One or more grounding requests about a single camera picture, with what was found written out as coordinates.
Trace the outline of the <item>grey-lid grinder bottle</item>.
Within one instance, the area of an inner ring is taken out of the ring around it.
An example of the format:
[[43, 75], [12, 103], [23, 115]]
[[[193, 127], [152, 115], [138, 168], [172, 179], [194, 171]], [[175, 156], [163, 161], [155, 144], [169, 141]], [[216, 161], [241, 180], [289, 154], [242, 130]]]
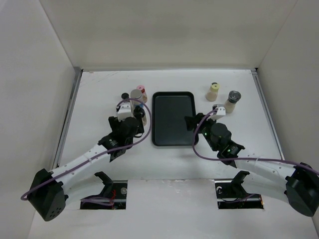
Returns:
[[226, 110], [227, 114], [231, 114], [234, 109], [235, 106], [237, 104], [237, 102], [241, 99], [241, 93], [239, 91], [230, 91], [228, 94], [228, 98], [224, 103], [224, 108]]

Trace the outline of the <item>silver-lid jar white beads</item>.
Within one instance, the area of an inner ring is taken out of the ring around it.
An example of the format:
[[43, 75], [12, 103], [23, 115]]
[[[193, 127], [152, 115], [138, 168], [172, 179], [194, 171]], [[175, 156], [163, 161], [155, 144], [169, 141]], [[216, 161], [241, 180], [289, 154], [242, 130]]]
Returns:
[[[143, 94], [142, 94], [141, 90], [138, 90], [138, 89], [134, 89], [131, 91], [130, 98], [137, 99], [141, 102], [144, 102]], [[142, 103], [137, 102], [137, 101], [131, 101], [131, 104], [132, 104], [133, 108], [135, 108], [136, 106], [140, 106], [141, 108], [144, 107], [144, 105]]]

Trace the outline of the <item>black-cap bottle white powder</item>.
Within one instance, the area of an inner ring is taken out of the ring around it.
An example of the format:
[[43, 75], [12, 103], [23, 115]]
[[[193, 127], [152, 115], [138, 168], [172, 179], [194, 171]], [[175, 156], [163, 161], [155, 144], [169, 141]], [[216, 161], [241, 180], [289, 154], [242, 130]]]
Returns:
[[135, 106], [134, 111], [133, 111], [133, 115], [136, 119], [141, 120], [143, 126], [146, 126], [147, 124], [147, 117], [146, 117], [146, 113], [145, 110], [140, 107], [140, 106]]

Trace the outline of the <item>yellow-lid spice bottle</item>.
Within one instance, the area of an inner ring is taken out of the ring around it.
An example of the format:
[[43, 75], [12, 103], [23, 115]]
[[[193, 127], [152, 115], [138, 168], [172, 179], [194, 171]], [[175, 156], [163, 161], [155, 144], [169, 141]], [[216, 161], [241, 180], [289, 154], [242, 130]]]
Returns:
[[210, 102], [215, 101], [218, 97], [219, 88], [220, 85], [217, 82], [213, 82], [205, 95], [206, 99]]

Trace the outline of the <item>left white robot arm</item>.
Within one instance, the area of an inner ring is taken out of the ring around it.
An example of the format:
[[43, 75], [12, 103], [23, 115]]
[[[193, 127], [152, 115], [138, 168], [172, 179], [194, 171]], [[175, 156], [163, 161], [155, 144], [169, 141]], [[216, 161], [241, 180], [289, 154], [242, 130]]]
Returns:
[[56, 218], [73, 201], [112, 206], [113, 180], [103, 172], [112, 162], [132, 147], [133, 139], [144, 133], [141, 117], [119, 121], [109, 117], [111, 133], [103, 137], [83, 155], [59, 168], [41, 169], [33, 179], [26, 199], [48, 222]]

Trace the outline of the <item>small dark pepper jar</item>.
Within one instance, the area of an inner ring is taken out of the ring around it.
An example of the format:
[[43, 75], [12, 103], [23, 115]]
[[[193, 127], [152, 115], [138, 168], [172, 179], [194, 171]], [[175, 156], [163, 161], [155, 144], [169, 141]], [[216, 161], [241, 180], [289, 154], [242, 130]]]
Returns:
[[126, 99], [128, 99], [130, 97], [130, 95], [128, 94], [128, 93], [122, 93], [121, 94], [121, 98], [123, 99], [123, 100], [126, 100]]

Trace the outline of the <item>pink-lid spice bottle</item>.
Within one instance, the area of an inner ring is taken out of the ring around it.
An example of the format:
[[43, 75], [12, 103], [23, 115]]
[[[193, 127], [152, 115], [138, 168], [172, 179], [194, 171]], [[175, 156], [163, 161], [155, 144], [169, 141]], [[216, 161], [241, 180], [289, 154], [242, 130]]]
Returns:
[[141, 91], [143, 102], [146, 103], [148, 101], [148, 97], [147, 97], [147, 94], [146, 94], [145, 87], [143, 85], [139, 85], [139, 86], [137, 86], [137, 89]]

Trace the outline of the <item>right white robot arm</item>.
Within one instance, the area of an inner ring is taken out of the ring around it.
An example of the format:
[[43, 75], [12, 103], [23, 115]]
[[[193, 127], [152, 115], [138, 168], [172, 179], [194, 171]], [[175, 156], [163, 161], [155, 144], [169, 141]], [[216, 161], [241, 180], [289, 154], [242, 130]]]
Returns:
[[212, 151], [214, 161], [239, 169], [231, 182], [231, 191], [237, 197], [262, 194], [288, 203], [300, 214], [313, 217], [319, 208], [319, 173], [306, 163], [287, 160], [239, 157], [244, 146], [231, 139], [226, 125], [210, 119], [214, 111], [194, 117], [185, 117], [186, 128], [194, 137], [203, 135]]

